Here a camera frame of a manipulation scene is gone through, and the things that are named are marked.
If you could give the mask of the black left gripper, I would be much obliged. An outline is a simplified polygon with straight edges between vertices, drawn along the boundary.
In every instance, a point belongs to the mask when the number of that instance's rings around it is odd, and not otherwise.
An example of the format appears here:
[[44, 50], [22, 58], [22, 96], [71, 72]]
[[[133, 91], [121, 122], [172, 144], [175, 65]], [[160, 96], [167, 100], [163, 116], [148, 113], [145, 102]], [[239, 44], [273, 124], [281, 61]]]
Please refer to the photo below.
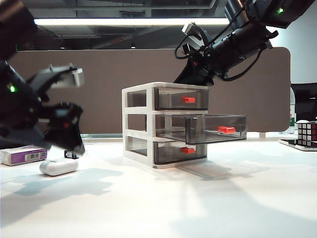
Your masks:
[[[71, 102], [61, 102], [52, 106], [40, 104], [29, 109], [29, 128], [10, 129], [0, 127], [0, 140], [6, 144], [33, 145], [50, 149], [58, 146], [75, 154], [84, 154], [85, 147], [79, 129], [79, 120], [83, 109]], [[46, 140], [36, 124], [39, 120], [46, 120], [48, 130]]]

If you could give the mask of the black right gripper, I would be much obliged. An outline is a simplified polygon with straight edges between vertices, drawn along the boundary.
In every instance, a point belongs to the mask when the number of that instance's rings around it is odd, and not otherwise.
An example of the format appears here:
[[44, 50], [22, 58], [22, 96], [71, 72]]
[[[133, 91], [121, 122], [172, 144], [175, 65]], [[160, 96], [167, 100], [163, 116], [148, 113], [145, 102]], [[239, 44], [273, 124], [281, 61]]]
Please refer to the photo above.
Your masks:
[[185, 44], [184, 55], [187, 63], [173, 83], [213, 86], [212, 77], [223, 77], [221, 65], [210, 50], [196, 50], [190, 44]]

